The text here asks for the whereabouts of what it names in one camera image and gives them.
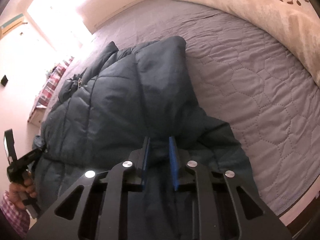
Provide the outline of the person's left hand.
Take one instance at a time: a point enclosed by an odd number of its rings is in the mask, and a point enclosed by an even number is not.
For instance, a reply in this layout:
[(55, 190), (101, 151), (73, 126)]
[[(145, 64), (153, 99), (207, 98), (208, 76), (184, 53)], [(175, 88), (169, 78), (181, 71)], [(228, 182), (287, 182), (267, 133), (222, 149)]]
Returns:
[(26, 210), (26, 206), (22, 202), (20, 193), (26, 193), (31, 198), (36, 198), (36, 188), (31, 178), (25, 179), (23, 185), (19, 183), (11, 183), (9, 185), (8, 199), (14, 206), (20, 210)]

